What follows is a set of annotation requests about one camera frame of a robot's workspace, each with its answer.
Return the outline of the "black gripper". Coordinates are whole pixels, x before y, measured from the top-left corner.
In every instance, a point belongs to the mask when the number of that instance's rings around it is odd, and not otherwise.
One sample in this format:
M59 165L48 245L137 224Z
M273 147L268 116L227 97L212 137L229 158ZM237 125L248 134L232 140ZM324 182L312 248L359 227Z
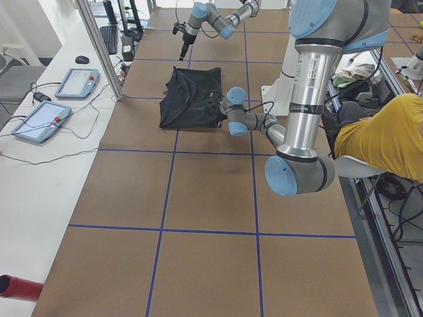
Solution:
M188 34L188 33L184 33L184 35L182 36L182 41L183 41L183 45L182 45L182 49L181 49L181 53L180 53L180 57L179 60L183 61L184 58L186 57L186 54L188 52L189 47L194 44L196 40L196 37Z

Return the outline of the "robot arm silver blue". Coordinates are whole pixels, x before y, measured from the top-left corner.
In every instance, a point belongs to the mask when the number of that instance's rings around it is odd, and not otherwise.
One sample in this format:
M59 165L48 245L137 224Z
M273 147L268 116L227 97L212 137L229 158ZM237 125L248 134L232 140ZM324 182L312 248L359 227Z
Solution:
M179 60L184 60L190 45L194 44L204 22L207 22L217 32L218 36L228 40L240 23L258 14L261 1L248 0L241 1L241 3L243 5L236 11L223 17L213 3L195 2L188 22L175 22L173 26L174 35L176 35L177 32L183 33L183 45Z
M220 107L232 136L259 130L276 147L265 164L270 189L278 195L318 192L334 180L332 160L315 148L328 82L344 53L381 47L387 40L390 1L296 1L289 31L299 54L287 124L270 114L244 109L245 92L231 88Z

